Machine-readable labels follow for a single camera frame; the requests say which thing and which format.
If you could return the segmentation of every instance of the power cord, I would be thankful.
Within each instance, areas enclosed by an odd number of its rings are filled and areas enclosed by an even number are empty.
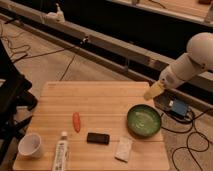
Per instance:
[[[12,53],[10,58],[13,58],[15,55],[18,55],[18,54],[23,54],[23,56],[26,57],[28,55],[27,52],[31,49],[31,46],[22,45],[22,46],[14,47],[12,41],[9,39],[9,38],[18,38],[25,32],[21,32],[16,36],[4,36],[4,29],[3,29],[2,22],[0,22],[0,26],[1,26],[0,39],[7,43],[7,47],[10,49]]]
[[[172,162],[173,162],[173,165],[175,167],[176,170],[180,170],[178,167],[177,167],[177,164],[175,162],[175,154],[180,151],[180,150],[183,150],[183,149],[186,149],[190,156],[192,157],[192,159],[195,161],[195,163],[197,164],[197,166],[199,167],[199,169],[201,171],[203,171],[201,165],[199,164],[199,162],[197,161],[197,159],[195,158],[194,154],[192,152],[197,152],[197,153],[200,153],[200,152],[206,152],[210,145],[213,145],[213,142],[210,141],[206,135],[204,135],[203,133],[201,133],[197,127],[196,127],[196,120],[198,118],[200,118],[201,116],[203,116],[204,114],[206,114],[207,112],[213,110],[213,108],[210,108],[210,109],[207,109],[206,111],[202,112],[201,114],[199,114],[198,116],[195,116],[195,113],[192,109],[189,110],[189,119],[185,120],[183,119],[183,121],[180,121],[180,119],[177,119],[175,117],[171,117],[170,114],[166,113],[166,115],[170,118],[172,118],[173,120],[175,120],[176,122],[180,123],[180,124],[191,124],[191,127],[186,130],[186,131],[175,131],[175,130],[171,130],[171,129],[168,129],[168,128],[165,128],[165,127],[162,127],[162,129],[165,129],[166,131],[169,131],[169,132],[172,132],[172,133],[177,133],[177,134],[184,134],[184,133],[189,133],[193,128],[195,131],[191,132],[188,136],[187,136],[187,139],[186,139],[186,146],[182,146],[182,147],[179,147],[177,149],[175,149],[173,152],[172,152]],[[195,148],[192,148],[190,147],[190,139],[192,138],[192,136],[194,135],[198,135],[200,136],[206,143],[207,143],[207,146],[203,149],[195,149]]]
[[[59,50],[56,50],[56,51],[52,51],[52,52],[46,52],[46,53],[42,53],[42,54],[39,54],[39,55],[34,55],[34,56],[22,56],[21,58],[18,58],[18,59],[15,59],[13,61],[13,63],[17,63],[19,62],[20,60],[25,60],[25,59],[32,59],[32,58],[38,58],[38,57],[42,57],[42,56],[45,56],[45,55],[52,55],[52,54],[55,54],[55,53],[59,53],[59,52],[63,52],[63,51],[66,51],[66,50],[71,50],[73,48],[75,48],[76,46],[72,46],[70,48],[63,48],[63,49],[59,49]]]
[[[64,79],[64,76],[67,74],[67,71],[68,71],[70,65],[73,63],[73,61],[75,60],[76,55],[77,55],[78,52],[80,51],[81,46],[83,46],[84,44],[86,44],[88,41],[89,41],[89,37],[88,37],[88,36],[85,36],[85,37],[83,38],[83,40],[80,42],[80,46],[78,47],[77,51],[74,53],[72,59],[70,60],[69,64],[67,65],[67,67],[66,67],[66,69],[65,69],[65,71],[64,71],[64,73],[63,73],[63,75],[62,75],[61,78],[59,79],[59,81],[62,81],[62,80]]]
[[[159,6],[161,6],[162,8],[166,9],[166,6],[164,6],[163,4],[161,4],[160,2],[156,2],[154,0],[148,0],[149,2],[152,2],[152,3],[155,3],[155,4],[158,4]]]

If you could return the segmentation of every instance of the black cable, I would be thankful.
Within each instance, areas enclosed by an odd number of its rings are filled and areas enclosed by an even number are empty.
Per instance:
[[[161,4],[160,2],[156,2],[154,0],[148,0],[149,2],[152,2],[152,3],[155,3],[155,4],[158,4],[159,6],[161,6],[162,8],[166,9],[166,6],[164,6],[163,4]]]
[[[24,57],[27,56],[28,55],[27,52],[31,49],[30,45],[22,45],[22,46],[14,47],[12,41],[9,39],[9,37],[10,38],[18,38],[19,36],[21,36],[25,32],[19,33],[16,36],[4,36],[3,35],[4,34],[4,29],[3,29],[3,26],[2,26],[1,22],[0,22],[0,25],[1,25],[0,39],[7,43],[7,47],[10,49],[10,51],[12,53],[10,58],[12,58],[13,56],[15,56],[17,54],[24,54],[23,55]]]
[[[14,60],[13,63],[16,63],[16,62],[18,62],[18,61],[20,61],[20,60],[23,60],[23,59],[32,59],[32,58],[42,57],[42,56],[45,56],[45,55],[52,55],[52,54],[55,54],[55,53],[63,52],[63,51],[65,51],[65,50],[71,50],[71,49],[73,49],[73,48],[75,48],[75,47],[76,47],[76,46],[74,45],[74,46],[72,46],[72,47],[70,47],[70,48],[63,48],[63,49],[59,49],[59,50],[52,51],[52,52],[42,53],[42,54],[39,54],[39,55],[27,56],[27,57],[26,57],[26,56],[23,56],[23,57],[21,57],[21,58],[18,58],[18,59],[16,59],[16,60]]]
[[[194,128],[195,131],[194,131],[194,132],[191,132],[191,133],[187,136],[187,139],[186,139],[186,146],[179,147],[179,148],[175,149],[175,150],[173,151],[173,153],[172,153],[172,162],[173,162],[173,165],[174,165],[174,167],[175,167],[176,170],[179,171],[180,169],[179,169],[179,168],[177,167],[177,165],[176,165],[176,162],[175,162],[175,154],[176,154],[176,152],[178,152],[179,150],[182,150],[182,149],[186,149],[186,150],[189,152],[189,154],[190,154],[190,156],[192,157],[192,159],[193,159],[193,160],[195,161],[195,163],[197,164],[197,166],[199,167],[199,169],[200,169],[201,171],[203,170],[202,167],[201,167],[201,165],[199,164],[199,162],[197,161],[197,159],[195,158],[195,156],[193,155],[192,152],[199,152],[199,153],[200,153],[200,152],[206,152],[206,151],[209,149],[210,145],[213,145],[213,142],[210,141],[210,140],[207,138],[206,135],[204,135],[203,133],[201,133],[200,131],[198,131],[198,129],[197,129],[195,123],[196,123],[196,120],[197,120],[198,118],[200,118],[201,116],[203,116],[204,114],[206,114],[207,112],[209,112],[209,111],[211,111],[211,110],[213,110],[213,108],[207,109],[206,111],[202,112],[202,113],[199,114],[198,116],[195,116],[193,110],[190,110],[190,111],[189,111],[189,113],[191,113],[191,120],[190,120],[190,122],[189,122],[189,121],[187,121],[187,122],[188,122],[188,124],[191,123],[191,127],[190,127],[189,130],[185,131],[185,133],[190,132],[190,131],[192,130],[192,128]],[[164,128],[164,127],[162,127],[162,128],[165,129],[165,130],[167,130],[167,131],[169,131],[169,132],[172,132],[172,133],[178,133],[178,134],[180,134],[180,133],[182,134],[182,133],[183,133],[183,132],[179,132],[179,131],[170,130],[170,129]],[[204,149],[198,150],[198,149],[194,149],[194,148],[191,148],[191,147],[190,147],[189,141],[190,141],[191,137],[192,137],[193,135],[196,135],[196,134],[198,134],[203,140],[205,140],[205,141],[207,142],[207,146],[206,146]]]
[[[64,73],[62,74],[61,78],[59,79],[59,81],[62,81],[63,78],[64,78],[64,76],[67,74],[67,71],[68,71],[70,65],[73,63],[73,61],[74,61],[76,55],[78,54],[78,52],[80,51],[80,49],[81,49],[81,47],[79,46],[78,49],[77,49],[77,51],[74,53],[72,59],[70,60],[69,64],[67,65],[67,67],[66,67]]]
[[[183,124],[179,121],[177,121],[176,119],[174,119],[174,117],[171,117],[171,115],[168,115],[167,112],[165,112],[165,114],[167,114],[168,117],[170,117],[171,119],[173,119],[174,121],[180,123],[180,124]],[[191,124],[191,126],[189,127],[189,129],[185,130],[185,131],[176,131],[176,130],[172,130],[172,129],[169,129],[169,128],[166,128],[166,127],[163,127],[161,126],[162,129],[166,130],[166,131],[169,131],[169,132],[172,132],[172,133],[175,133],[175,134],[186,134],[186,133],[189,133],[192,129],[193,129],[193,123],[190,122],[188,124]]]

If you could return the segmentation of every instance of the table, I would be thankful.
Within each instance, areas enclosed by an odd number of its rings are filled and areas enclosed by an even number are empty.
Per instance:
[[[119,1],[127,3],[132,2],[132,0],[119,0]],[[161,3],[169,11],[189,14],[192,16],[198,16],[202,18],[205,18],[210,7],[210,5],[198,3],[198,0],[154,0],[154,1]],[[153,3],[149,0],[141,0],[140,4],[162,8],[159,4]]]
[[[27,132],[37,132],[45,153],[40,159],[27,159],[18,154],[14,171],[51,170],[55,145],[62,131],[68,131],[69,161],[67,170],[168,170],[169,162],[161,131],[148,139],[132,137],[126,127],[128,110],[136,104],[153,106],[145,101],[146,82],[48,82],[40,97]],[[72,114],[79,112],[81,131],[76,133]],[[110,134],[109,145],[88,144],[88,132]],[[119,138],[133,140],[128,163],[114,154]]]

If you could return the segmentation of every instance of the white object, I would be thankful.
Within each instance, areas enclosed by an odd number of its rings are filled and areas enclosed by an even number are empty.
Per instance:
[[[57,19],[58,19],[58,14],[55,13],[55,12],[49,12],[49,13],[46,15],[46,17],[49,18],[49,19],[57,20]]]
[[[115,153],[115,158],[128,162],[132,149],[132,140],[127,137],[121,137]]]
[[[41,137],[37,133],[25,135],[18,145],[18,152],[22,156],[40,158],[43,155]]]
[[[65,22],[63,11],[61,10],[58,3],[56,3],[56,6],[57,6],[57,17],[58,17],[57,19],[58,19],[58,21],[59,22]]]
[[[199,33],[189,40],[187,53],[181,55],[161,72],[159,81],[153,84],[161,90],[158,91],[151,86],[145,92],[144,98],[149,100],[163,93],[165,89],[177,88],[207,70],[213,70],[213,34]]]
[[[68,159],[68,140],[67,132],[61,133],[61,139],[56,145],[55,159],[53,163],[52,171],[65,171],[66,162]]]

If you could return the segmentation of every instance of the tube cap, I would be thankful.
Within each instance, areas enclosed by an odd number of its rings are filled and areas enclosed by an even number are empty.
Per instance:
[[[61,132],[61,137],[67,137],[67,136],[68,136],[68,134],[67,134],[66,131],[62,131],[62,132]]]

